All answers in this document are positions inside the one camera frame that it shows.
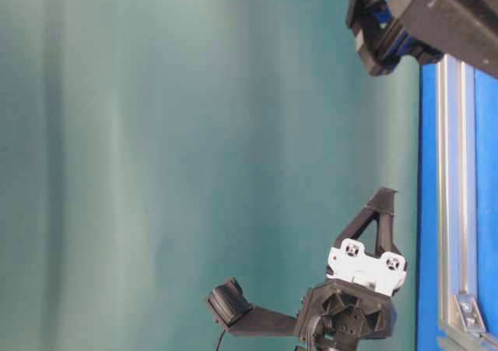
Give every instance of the green fabric backdrop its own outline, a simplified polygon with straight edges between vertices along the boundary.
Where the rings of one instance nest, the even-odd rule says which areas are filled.
[[[214,285],[295,313],[381,185],[409,276],[360,349],[414,349],[418,67],[370,78],[346,5],[0,0],[0,349],[210,350]]]

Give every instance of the screw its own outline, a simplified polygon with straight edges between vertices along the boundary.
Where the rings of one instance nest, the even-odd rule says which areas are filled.
[[[474,318],[466,318],[466,320],[467,320],[467,326],[474,326],[475,325]]]
[[[399,260],[397,258],[389,258],[386,261],[386,265],[391,271],[395,271],[399,268]]]
[[[345,248],[345,252],[347,255],[355,257],[358,255],[359,248],[355,244],[348,244]]]
[[[466,314],[472,313],[472,305],[470,303],[460,302],[460,307],[461,307],[461,310],[464,311],[464,313],[466,313]]]

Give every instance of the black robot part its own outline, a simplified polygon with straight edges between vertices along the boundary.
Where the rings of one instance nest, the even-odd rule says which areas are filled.
[[[498,77],[498,0],[349,0],[346,25],[371,75],[448,53]]]
[[[334,247],[340,248],[346,238],[357,240],[367,227],[377,224],[375,241],[375,258],[390,251],[401,255],[393,241],[393,223],[395,220],[395,193],[388,188],[381,188],[375,196],[358,212],[349,225],[339,234]]]
[[[393,243],[395,191],[381,188],[335,241],[356,239],[377,221],[377,248],[399,254]],[[270,311],[248,302],[235,278],[214,288],[205,298],[215,321],[235,336],[295,336],[305,347],[296,351],[355,351],[361,339],[391,336],[396,312],[391,298],[356,283],[326,279],[309,289],[297,317]]]

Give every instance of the blue panel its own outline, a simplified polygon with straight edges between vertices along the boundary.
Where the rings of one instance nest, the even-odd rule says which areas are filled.
[[[475,98],[479,304],[498,335],[498,81],[477,71]]]
[[[437,346],[437,91],[436,66],[422,68],[419,140],[417,349]]]

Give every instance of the black cable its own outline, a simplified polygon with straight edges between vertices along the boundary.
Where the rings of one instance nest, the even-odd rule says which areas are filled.
[[[221,340],[223,339],[223,336],[225,335],[225,329],[222,330],[221,334],[218,337],[218,340],[216,341],[215,344],[215,351],[219,350],[219,345],[221,345]]]

